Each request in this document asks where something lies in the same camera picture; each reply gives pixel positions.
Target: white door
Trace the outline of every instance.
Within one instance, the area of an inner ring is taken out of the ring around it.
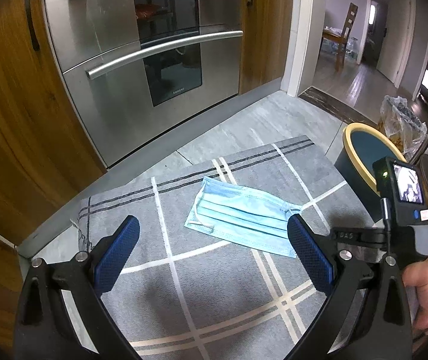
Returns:
[[[410,0],[389,0],[386,22],[387,32],[380,49],[377,70],[393,83],[397,78],[397,72],[404,55],[410,12]]]

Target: mask ear loop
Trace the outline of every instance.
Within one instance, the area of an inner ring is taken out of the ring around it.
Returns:
[[[201,188],[201,190],[197,193],[196,198],[194,199],[194,216],[196,217],[197,221],[189,221],[188,223],[193,224],[193,225],[201,225],[207,228],[210,228],[212,230],[214,230],[214,225],[206,225],[205,223],[203,223],[200,219],[199,216],[197,214],[197,203],[199,203],[199,199],[201,198],[203,192],[204,192],[204,188],[205,188],[206,184],[203,184],[203,187]]]

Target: blue gripper pad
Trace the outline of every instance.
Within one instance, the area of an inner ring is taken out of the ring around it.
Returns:
[[[289,241],[300,258],[316,290],[330,295],[334,281],[334,269],[314,238],[310,228],[299,220],[297,215],[291,216],[287,224]]]
[[[127,217],[121,227],[114,233],[114,241],[94,269],[94,291],[98,297],[112,290],[139,240],[140,226],[135,216]]]

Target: yellow rim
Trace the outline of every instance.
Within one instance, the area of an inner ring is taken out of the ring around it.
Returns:
[[[362,163],[361,159],[357,155],[357,153],[354,150],[354,146],[352,145],[351,141],[351,134],[354,131],[364,131],[371,135],[374,135],[377,139],[381,140],[397,157],[400,161],[405,161],[404,156],[399,151],[397,147],[381,132],[377,131],[375,128],[372,128],[371,126],[368,126],[363,123],[351,123],[349,126],[344,128],[342,140],[344,142],[344,149],[347,152],[347,155],[349,156],[352,164],[354,165],[357,172],[361,175],[361,177],[364,179],[364,181],[367,183],[371,189],[379,195],[377,192],[377,185],[376,185],[376,179],[373,175],[367,170],[367,168]]]

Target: wooden chair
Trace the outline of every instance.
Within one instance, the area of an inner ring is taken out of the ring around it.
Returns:
[[[354,25],[354,20],[357,15],[357,5],[351,3],[349,5],[349,11],[347,12],[347,17],[345,18],[344,28],[342,29],[341,35],[335,35],[327,30],[322,31],[322,39],[320,40],[320,47],[322,48],[322,42],[324,38],[329,39],[330,41],[336,42],[339,45],[337,49],[337,58],[335,60],[335,71],[339,71],[339,66],[342,64],[344,67],[344,58],[345,50],[347,49],[347,41],[349,40],[349,35],[351,33],[352,26]]]

